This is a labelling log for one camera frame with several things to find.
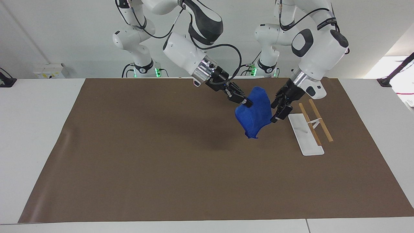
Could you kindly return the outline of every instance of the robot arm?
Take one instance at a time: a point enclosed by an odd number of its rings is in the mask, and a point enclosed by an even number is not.
[[[214,91],[222,90],[232,102],[242,103],[247,107],[253,105],[236,83],[226,82],[229,74],[188,39],[173,32],[165,42],[163,51],[175,64],[191,74],[196,87],[205,83]]]
[[[315,29],[298,31],[297,23],[294,21],[296,8],[314,20],[317,25]],[[277,0],[275,16],[279,18],[279,25],[262,24],[256,29],[256,38],[262,44],[262,50],[267,50],[258,60],[258,70],[268,77],[274,72],[277,56],[268,55],[274,45],[291,46],[292,52],[300,57],[301,61],[272,103],[272,108],[277,109],[272,122],[285,119],[293,109],[291,103],[299,100],[305,93],[313,99],[325,97],[326,91],[320,80],[348,49],[348,41],[338,32],[336,19],[326,0]],[[268,34],[277,37],[273,40],[267,38]],[[273,69],[266,72],[261,68],[261,64]]]
[[[223,20],[199,0],[142,0],[157,15],[165,15],[180,6],[191,16],[188,32],[197,41],[212,45],[223,33]]]
[[[157,76],[155,70],[156,62],[151,58],[149,49],[141,45],[143,41],[150,38],[147,32],[151,34],[155,33],[154,24],[144,16],[142,2],[140,0],[134,0],[132,2],[115,0],[115,3],[127,25],[112,35],[114,44],[132,55],[137,77],[147,78]]]
[[[148,48],[139,45],[149,38],[146,29],[149,28],[152,34],[155,32],[153,23],[147,20],[142,12],[143,4],[158,15],[167,14],[177,6],[182,7],[191,15],[188,28],[190,36],[205,45],[213,44],[223,32],[221,17],[199,0],[119,0],[118,9],[130,28],[116,32],[113,35],[113,41],[119,48],[132,53],[136,73],[137,70],[147,71],[154,64]],[[222,90],[230,101],[242,103],[248,107],[252,106],[253,103],[246,98],[244,92],[235,83],[227,82],[229,74],[183,36],[171,33],[165,42],[163,51],[175,64],[193,76],[195,86],[206,83],[214,91]],[[148,63],[148,65],[137,66],[142,63]]]

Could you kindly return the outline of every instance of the wooden dowel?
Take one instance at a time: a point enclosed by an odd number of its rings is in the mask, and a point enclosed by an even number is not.
[[[301,108],[302,113],[303,113],[303,115],[305,116],[305,120],[306,120],[306,122],[310,122],[311,120],[309,119],[309,116],[308,116],[308,114],[306,113],[306,110],[305,110],[305,107],[303,107],[303,104],[302,104],[302,103],[299,103],[299,107]],[[318,135],[316,134],[316,131],[315,131],[315,129],[313,128],[312,124],[311,124],[311,123],[308,123],[308,126],[309,126],[309,129],[311,129],[310,131],[312,132],[313,137],[315,138],[316,143],[318,144],[318,146],[322,146],[322,143],[320,143],[319,137],[318,137]]]
[[[313,111],[315,112],[315,115],[317,118],[321,118],[321,120],[319,121],[320,125],[322,126],[323,131],[325,132],[326,137],[328,138],[329,142],[333,142],[334,139],[332,138],[332,135],[329,133],[328,127],[326,127],[325,122],[323,121],[322,117],[320,116],[320,113],[318,111],[318,109],[316,108],[315,103],[313,102],[312,99],[309,99],[309,103],[312,106]]]

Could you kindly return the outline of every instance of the white table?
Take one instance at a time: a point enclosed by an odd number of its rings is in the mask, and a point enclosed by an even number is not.
[[[15,225],[84,79],[18,80],[0,89],[0,232],[413,232],[414,217],[50,223]],[[394,176],[414,205],[414,114],[376,80],[341,80]]]

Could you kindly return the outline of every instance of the brown paper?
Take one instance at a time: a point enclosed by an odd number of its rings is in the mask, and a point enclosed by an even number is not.
[[[236,82],[272,101],[286,79]],[[323,84],[334,142],[318,128],[325,155],[305,157],[288,119],[247,139],[237,105],[192,80],[88,79],[19,222],[414,216],[339,81]]]

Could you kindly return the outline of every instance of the blue cloth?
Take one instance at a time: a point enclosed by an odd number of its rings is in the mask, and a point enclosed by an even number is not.
[[[266,91],[261,87],[254,87],[250,93],[249,100],[253,102],[250,108],[241,104],[236,108],[236,118],[246,131],[248,138],[256,138],[259,131],[270,124],[272,109]]]

